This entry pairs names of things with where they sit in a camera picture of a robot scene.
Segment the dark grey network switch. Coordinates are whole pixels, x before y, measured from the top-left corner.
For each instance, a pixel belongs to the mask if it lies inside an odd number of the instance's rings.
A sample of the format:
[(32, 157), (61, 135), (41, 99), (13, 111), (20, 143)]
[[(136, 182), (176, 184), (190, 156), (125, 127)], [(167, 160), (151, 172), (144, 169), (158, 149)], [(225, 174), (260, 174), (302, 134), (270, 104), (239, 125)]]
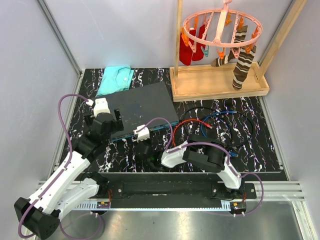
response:
[(121, 117), (123, 130), (111, 135), (115, 142), (134, 136), (137, 127), (154, 118), (165, 118), (172, 126), (179, 123), (173, 101), (164, 82), (148, 84), (105, 95), (110, 113)]

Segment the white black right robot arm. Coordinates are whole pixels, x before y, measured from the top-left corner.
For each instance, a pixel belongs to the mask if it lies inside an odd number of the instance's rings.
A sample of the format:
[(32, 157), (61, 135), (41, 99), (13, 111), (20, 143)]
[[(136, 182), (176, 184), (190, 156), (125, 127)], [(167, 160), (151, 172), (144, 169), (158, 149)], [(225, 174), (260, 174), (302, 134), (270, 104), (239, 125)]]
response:
[(245, 181), (232, 165), (231, 155), (220, 141), (192, 134), (182, 144), (161, 152), (154, 150), (147, 139), (136, 144), (134, 154), (156, 172), (167, 172), (188, 163), (206, 172), (216, 173), (223, 181), (224, 188), (214, 193), (214, 198), (234, 200), (245, 197)]

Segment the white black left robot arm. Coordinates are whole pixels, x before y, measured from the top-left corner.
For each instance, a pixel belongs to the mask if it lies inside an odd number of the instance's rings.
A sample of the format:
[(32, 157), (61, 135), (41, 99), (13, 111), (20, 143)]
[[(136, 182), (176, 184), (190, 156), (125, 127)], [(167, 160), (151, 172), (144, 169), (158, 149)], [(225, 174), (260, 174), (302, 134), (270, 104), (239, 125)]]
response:
[(72, 190), (72, 182), (100, 156), (112, 134), (122, 130), (110, 110), (94, 110), (93, 117), (79, 138), (69, 140), (70, 148), (63, 163), (35, 193), (14, 203), (19, 224), (18, 235), (25, 239), (22, 227), (42, 240), (49, 238), (61, 220), (90, 197), (103, 198), (108, 193), (108, 179), (91, 172)]

